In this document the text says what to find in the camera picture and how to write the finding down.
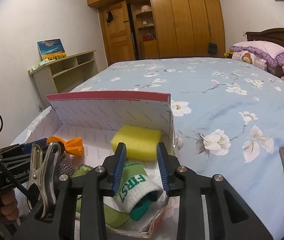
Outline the left hand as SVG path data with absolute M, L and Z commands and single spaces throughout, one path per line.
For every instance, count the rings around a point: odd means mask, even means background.
M 18 202 L 14 189 L 0 194 L 0 222 L 15 221 L 19 217 Z

